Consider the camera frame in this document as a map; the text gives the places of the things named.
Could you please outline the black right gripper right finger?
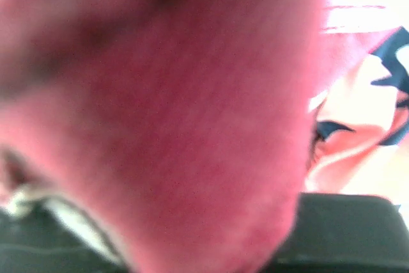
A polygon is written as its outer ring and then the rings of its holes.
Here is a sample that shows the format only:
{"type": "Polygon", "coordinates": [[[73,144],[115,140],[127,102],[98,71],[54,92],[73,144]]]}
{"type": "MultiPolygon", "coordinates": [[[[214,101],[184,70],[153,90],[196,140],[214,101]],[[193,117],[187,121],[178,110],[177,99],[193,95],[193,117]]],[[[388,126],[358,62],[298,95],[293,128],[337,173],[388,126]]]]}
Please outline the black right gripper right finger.
{"type": "Polygon", "coordinates": [[[408,272],[408,228],[376,196],[303,194],[269,272],[408,272]]]}

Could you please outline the light pink navy patterned cloth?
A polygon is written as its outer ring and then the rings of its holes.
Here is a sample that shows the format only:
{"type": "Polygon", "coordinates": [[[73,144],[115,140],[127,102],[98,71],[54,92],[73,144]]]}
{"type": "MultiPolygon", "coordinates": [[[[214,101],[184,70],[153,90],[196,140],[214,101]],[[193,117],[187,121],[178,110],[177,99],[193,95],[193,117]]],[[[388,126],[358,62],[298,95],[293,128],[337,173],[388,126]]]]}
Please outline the light pink navy patterned cloth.
{"type": "Polygon", "coordinates": [[[307,192],[408,199],[408,0],[328,0],[307,192]]]}

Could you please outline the pink red camouflage cloth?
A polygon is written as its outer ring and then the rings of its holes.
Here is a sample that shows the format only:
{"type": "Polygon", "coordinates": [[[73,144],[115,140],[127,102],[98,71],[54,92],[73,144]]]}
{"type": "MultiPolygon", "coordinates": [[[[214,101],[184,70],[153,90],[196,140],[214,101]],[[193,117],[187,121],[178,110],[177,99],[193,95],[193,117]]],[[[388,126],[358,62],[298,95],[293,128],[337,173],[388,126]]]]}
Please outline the pink red camouflage cloth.
{"type": "Polygon", "coordinates": [[[257,271],[293,226],[311,102],[391,1],[1,0],[4,208],[44,201],[132,272],[257,271]]]}

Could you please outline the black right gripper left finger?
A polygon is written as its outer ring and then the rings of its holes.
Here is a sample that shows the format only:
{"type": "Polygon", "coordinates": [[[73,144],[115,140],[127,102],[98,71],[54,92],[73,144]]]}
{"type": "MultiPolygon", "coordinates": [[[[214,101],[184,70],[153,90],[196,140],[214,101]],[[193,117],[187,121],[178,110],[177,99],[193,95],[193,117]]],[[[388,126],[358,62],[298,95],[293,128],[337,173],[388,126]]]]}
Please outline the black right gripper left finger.
{"type": "Polygon", "coordinates": [[[127,272],[64,230],[44,209],[21,220],[1,211],[1,272],[127,272]]]}

